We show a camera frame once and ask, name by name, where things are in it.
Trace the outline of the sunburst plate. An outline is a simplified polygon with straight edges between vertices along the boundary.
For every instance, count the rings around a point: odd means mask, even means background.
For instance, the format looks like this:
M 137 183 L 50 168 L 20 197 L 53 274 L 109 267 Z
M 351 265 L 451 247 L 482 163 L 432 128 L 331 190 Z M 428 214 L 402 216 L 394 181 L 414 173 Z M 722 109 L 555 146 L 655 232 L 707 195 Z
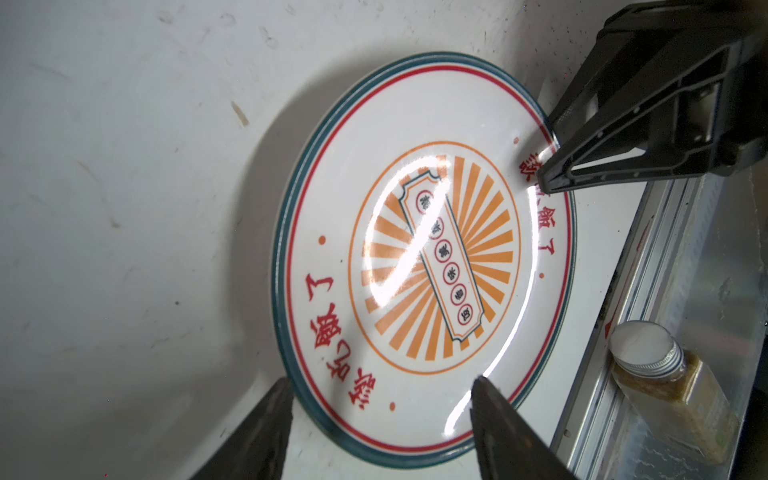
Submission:
M 536 174 L 557 139 L 525 88 L 432 52 L 370 74 L 319 122 L 280 208 L 272 307 L 308 415 L 396 469 L 472 445 L 470 390 L 524 402 L 554 349 L 576 212 Z

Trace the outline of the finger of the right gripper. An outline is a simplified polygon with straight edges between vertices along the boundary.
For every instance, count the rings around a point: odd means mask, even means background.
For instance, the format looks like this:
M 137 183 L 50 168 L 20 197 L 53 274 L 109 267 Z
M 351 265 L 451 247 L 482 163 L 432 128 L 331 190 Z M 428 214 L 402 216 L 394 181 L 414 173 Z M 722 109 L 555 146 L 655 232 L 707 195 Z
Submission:
M 658 1 L 609 17 L 550 120 L 547 193 L 713 173 L 767 156 L 767 5 Z

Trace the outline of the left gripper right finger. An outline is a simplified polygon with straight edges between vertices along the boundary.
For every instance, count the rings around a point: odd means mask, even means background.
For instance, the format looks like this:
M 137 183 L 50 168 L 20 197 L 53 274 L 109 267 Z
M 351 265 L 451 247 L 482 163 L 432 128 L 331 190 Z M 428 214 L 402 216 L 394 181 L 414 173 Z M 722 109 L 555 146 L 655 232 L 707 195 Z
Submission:
M 484 376 L 471 389 L 470 417 L 483 480 L 574 480 L 575 476 Z

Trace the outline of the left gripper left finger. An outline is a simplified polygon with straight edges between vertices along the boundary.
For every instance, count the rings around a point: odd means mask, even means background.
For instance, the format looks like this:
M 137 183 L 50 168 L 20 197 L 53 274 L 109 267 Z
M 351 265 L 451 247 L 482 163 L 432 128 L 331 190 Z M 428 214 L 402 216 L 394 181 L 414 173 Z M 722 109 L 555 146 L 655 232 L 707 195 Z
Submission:
M 192 479 L 281 479 L 293 401 L 291 381 L 278 379 Z

